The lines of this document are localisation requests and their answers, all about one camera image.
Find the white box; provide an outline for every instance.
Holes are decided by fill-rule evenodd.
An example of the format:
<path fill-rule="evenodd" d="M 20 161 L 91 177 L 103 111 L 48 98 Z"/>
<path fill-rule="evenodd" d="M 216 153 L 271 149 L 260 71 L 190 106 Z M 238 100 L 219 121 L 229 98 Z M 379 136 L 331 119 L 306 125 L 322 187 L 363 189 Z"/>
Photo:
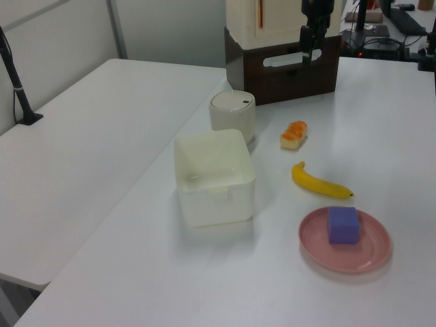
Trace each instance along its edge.
<path fill-rule="evenodd" d="M 326 37 L 339 35 L 342 2 L 334 2 Z M 299 42 L 300 28 L 307 24 L 301 0 L 225 0 L 225 19 L 243 50 Z"/>
<path fill-rule="evenodd" d="M 177 138 L 174 167 L 183 217 L 189 225 L 243 221 L 253 215 L 255 172 L 240 131 Z"/>

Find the yellow banana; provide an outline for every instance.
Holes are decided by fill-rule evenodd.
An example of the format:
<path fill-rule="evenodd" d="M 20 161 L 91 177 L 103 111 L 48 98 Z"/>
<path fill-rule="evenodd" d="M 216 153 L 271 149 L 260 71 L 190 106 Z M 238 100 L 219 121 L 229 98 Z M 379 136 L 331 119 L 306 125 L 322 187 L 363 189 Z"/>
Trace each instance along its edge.
<path fill-rule="evenodd" d="M 325 196 L 332 196 L 339 199 L 347 199 L 350 196 L 353 196 L 353 192 L 351 192 L 345 186 L 313 177 L 305 172 L 304 167 L 304 161 L 292 167 L 292 179 L 300 186 L 306 187 L 311 191 L 324 194 Z"/>

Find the plate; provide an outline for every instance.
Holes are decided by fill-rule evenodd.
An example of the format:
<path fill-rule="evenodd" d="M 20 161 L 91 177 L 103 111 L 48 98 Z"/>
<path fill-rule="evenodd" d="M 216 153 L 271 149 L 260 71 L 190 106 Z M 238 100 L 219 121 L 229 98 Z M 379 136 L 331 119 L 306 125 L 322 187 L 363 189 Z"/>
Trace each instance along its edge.
<path fill-rule="evenodd" d="M 309 213 L 300 224 L 302 247 L 320 265 L 342 273 L 363 273 L 380 267 L 390 256 L 390 237 L 376 218 L 357 210 L 360 223 L 356 244 L 328 242 L 328 207 Z"/>

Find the table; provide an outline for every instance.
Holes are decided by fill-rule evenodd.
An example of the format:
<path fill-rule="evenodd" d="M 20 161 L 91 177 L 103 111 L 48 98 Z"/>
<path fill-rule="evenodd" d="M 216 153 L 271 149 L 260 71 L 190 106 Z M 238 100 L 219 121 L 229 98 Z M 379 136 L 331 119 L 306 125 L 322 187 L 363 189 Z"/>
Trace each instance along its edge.
<path fill-rule="evenodd" d="M 419 87 L 404 92 L 410 85 Z M 255 214 L 242 223 L 184 224 L 169 142 L 16 327 L 431 326 L 434 88 L 433 73 L 413 63 L 340 58 L 335 93 L 258 106 L 249 144 Z M 228 89 L 221 81 L 214 92 Z M 176 136 L 210 129 L 212 96 Z M 298 119 L 309 126 L 305 143 L 281 149 L 279 135 Z M 300 160 L 355 196 L 301 189 L 290 176 Z M 355 206 L 386 227 L 387 264 L 343 275 L 305 255 L 300 222 L 332 205 Z"/>
<path fill-rule="evenodd" d="M 410 0 L 403 3 L 412 3 L 415 5 L 415 10 L 411 12 L 407 12 L 414 20 L 416 20 L 422 27 L 425 27 L 427 31 L 431 32 L 433 29 L 433 24 L 435 22 L 436 18 L 436 9 L 433 8 L 429 11 L 422 11 L 418 10 L 418 0 Z M 353 12 L 354 7 L 356 7 L 358 4 L 358 1 L 353 4 L 352 0 L 346 0 L 345 7 L 342 13 L 341 19 L 345 18 L 345 15 L 347 12 Z M 369 12 L 382 12 L 380 8 L 369 10 Z M 389 34 L 392 39 L 395 39 L 400 42 L 404 42 L 405 44 L 412 44 L 409 46 L 411 53 L 416 53 L 419 49 L 423 48 L 426 45 L 426 37 L 422 37 L 420 39 L 420 36 L 409 36 L 407 39 L 405 38 L 405 35 L 400 33 L 399 30 L 392 24 L 389 18 L 383 17 L 383 25 L 386 25 L 389 29 Z M 356 29 L 356 23 L 353 25 L 350 22 L 341 22 L 341 31 L 344 31 L 346 29 L 351 29 L 353 26 L 354 29 Z"/>
<path fill-rule="evenodd" d="M 225 79 L 110 60 L 0 137 L 0 278 L 43 290 Z"/>

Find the white plastic container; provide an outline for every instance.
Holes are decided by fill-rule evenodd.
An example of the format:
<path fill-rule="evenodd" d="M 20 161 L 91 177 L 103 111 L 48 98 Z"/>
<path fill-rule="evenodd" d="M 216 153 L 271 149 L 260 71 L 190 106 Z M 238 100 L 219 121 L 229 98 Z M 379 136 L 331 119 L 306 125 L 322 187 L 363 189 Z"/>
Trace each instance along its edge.
<path fill-rule="evenodd" d="M 240 131 L 177 138 L 174 167 L 183 217 L 189 225 L 243 221 L 253 215 L 255 173 Z"/>
<path fill-rule="evenodd" d="M 211 100 L 209 114 L 214 131 L 237 129 L 247 144 L 253 138 L 256 104 L 251 93 L 235 90 L 220 92 Z"/>

